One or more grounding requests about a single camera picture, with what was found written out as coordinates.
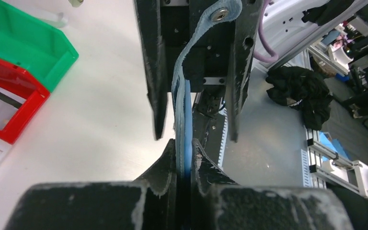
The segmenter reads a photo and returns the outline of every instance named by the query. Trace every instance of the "red component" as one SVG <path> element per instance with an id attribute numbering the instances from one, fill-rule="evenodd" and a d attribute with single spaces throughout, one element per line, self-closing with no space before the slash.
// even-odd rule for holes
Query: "red component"
<path id="1" fill-rule="evenodd" d="M 40 106 L 50 96 L 50 92 L 27 70 L 0 59 L 0 87 L 26 101 L 0 130 L 0 139 L 13 144 Z"/>

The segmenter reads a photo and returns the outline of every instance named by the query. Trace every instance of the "black jacket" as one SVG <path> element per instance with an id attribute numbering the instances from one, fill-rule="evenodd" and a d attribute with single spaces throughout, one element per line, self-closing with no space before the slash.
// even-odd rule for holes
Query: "black jacket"
<path id="1" fill-rule="evenodd" d="M 329 119 L 332 96 L 321 74 L 301 67 L 280 67 L 268 73 L 269 97 L 279 105 L 302 111 L 306 128 L 321 130 Z"/>

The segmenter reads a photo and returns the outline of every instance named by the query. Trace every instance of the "cable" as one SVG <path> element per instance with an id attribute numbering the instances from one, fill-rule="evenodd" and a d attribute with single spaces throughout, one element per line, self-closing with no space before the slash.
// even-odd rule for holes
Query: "cable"
<path id="1" fill-rule="evenodd" d="M 262 14 L 260 16 L 259 29 L 258 29 L 260 41 L 262 42 L 264 49 L 270 54 L 270 57 L 265 57 L 258 52 L 255 52 L 253 54 L 254 58 L 256 58 L 259 61 L 265 62 L 265 63 L 273 63 L 278 60 L 278 54 L 270 47 L 270 45 L 266 41 L 266 38 L 263 34 L 263 17 L 264 17 L 266 8 L 271 1 L 272 0 L 264 0 Z"/>
<path id="2" fill-rule="evenodd" d="M 222 104 L 222 107 L 218 110 L 218 112 L 222 111 L 225 108 L 225 102 Z"/>

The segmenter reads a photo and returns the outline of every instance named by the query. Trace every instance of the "gray floor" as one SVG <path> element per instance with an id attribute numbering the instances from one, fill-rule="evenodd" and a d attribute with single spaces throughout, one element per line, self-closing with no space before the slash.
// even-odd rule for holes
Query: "gray floor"
<path id="1" fill-rule="evenodd" d="M 353 93 L 342 82 L 327 79 L 328 88 L 342 99 Z M 337 102 L 331 103 L 331 118 L 323 125 L 323 131 L 338 139 L 352 160 L 361 160 L 368 165 L 368 131 L 362 126 L 361 119 L 353 119 Z"/>
<path id="2" fill-rule="evenodd" d="M 302 186 L 301 149 L 306 149 L 305 128 L 298 111 L 272 102 L 266 74 L 254 69 L 249 98 L 241 114 L 238 143 L 227 142 L 223 170 L 242 185 Z M 352 92 L 336 79 L 327 79 L 330 90 L 347 99 Z M 323 130 L 338 139 L 352 160 L 368 164 L 368 131 L 338 103 L 331 104 L 331 118 Z"/>
<path id="3" fill-rule="evenodd" d="M 306 132 L 298 111 L 272 102 L 266 74 L 253 69 L 238 143 L 227 142 L 224 172 L 242 185 L 302 186 Z"/>

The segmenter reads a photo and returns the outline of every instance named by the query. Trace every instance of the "blue fabric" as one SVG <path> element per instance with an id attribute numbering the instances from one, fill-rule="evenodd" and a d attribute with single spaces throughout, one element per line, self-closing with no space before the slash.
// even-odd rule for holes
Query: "blue fabric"
<path id="1" fill-rule="evenodd" d="M 320 143 L 323 144 L 324 146 L 328 147 L 329 149 L 337 152 L 340 156 L 349 159 L 348 155 L 346 154 L 345 150 L 342 148 L 341 144 L 339 143 L 338 140 L 333 139 L 332 142 L 325 136 L 325 134 L 323 132 L 320 132 L 319 135 L 320 138 Z M 327 161 L 329 160 L 327 157 L 323 156 L 322 157 L 323 161 Z"/>
<path id="2" fill-rule="evenodd" d="M 339 73 L 335 75 L 335 78 L 340 80 L 341 82 L 346 82 L 349 80 L 349 75 L 342 76 Z"/>
<path id="3" fill-rule="evenodd" d="M 217 10 L 226 8 L 229 13 L 219 22 L 213 22 L 211 16 Z M 172 103 L 175 116 L 175 148 L 177 170 L 181 178 L 191 174 L 192 159 L 192 106 L 190 95 L 190 83 L 185 80 L 183 73 L 183 61 L 191 47 L 201 38 L 206 31 L 218 23 L 235 20 L 242 11 L 242 0 L 219 0 L 208 7 L 201 15 L 193 36 L 177 58 L 174 65 L 172 81 Z"/>
<path id="4" fill-rule="evenodd" d="M 341 33 L 337 30 L 332 30 L 327 36 L 321 41 L 324 45 L 329 46 L 333 41 L 335 41 Z"/>

